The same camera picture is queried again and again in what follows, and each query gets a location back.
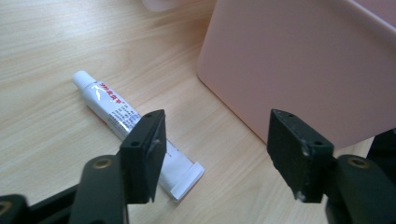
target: wooden table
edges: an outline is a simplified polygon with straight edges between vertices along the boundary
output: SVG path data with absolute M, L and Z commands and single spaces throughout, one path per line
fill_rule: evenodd
M 206 168 L 180 203 L 159 188 L 155 203 L 130 205 L 132 223 L 326 223 L 324 205 L 294 201 L 265 144 L 198 79 L 215 3 L 153 13 L 139 0 L 1 1 L 0 194 L 37 203 L 117 152 L 72 82 L 86 70 L 141 114 L 163 108 L 168 139 Z M 338 153 L 364 156 L 371 141 Z

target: pink box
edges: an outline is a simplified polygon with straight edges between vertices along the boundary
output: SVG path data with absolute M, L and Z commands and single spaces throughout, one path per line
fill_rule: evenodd
M 199 78 L 266 141 L 271 108 L 346 147 L 396 127 L 396 1 L 218 0 Z

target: white tube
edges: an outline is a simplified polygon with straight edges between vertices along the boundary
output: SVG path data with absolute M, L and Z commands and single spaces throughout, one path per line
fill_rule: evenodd
M 123 141 L 140 120 L 140 115 L 107 84 L 96 81 L 85 71 L 75 73 L 73 81 L 88 107 Z M 179 201 L 201 178 L 205 169 L 199 162 L 192 163 L 169 141 L 166 146 L 159 182 Z

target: clamp jaw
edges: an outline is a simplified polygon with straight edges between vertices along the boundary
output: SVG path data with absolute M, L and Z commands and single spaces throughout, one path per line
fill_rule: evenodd
M 78 185 L 28 206 L 0 197 L 0 223 L 128 223 L 127 204 L 154 201 L 166 153 L 163 110 L 143 116 L 116 155 L 88 161 Z
M 267 150 L 294 198 L 320 203 L 327 195 L 329 223 L 396 223 L 396 187 L 383 171 L 388 167 L 354 155 L 334 158 L 331 142 L 295 115 L 274 109 Z

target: tube cap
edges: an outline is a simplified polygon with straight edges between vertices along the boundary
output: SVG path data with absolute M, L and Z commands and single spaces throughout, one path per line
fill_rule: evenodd
M 204 174 L 205 168 L 196 162 L 189 171 L 174 185 L 170 190 L 171 195 L 179 201 L 195 186 L 198 180 Z
M 95 81 L 96 80 L 86 71 L 78 71 L 73 75 L 73 82 L 80 91 L 83 91 L 88 85 Z

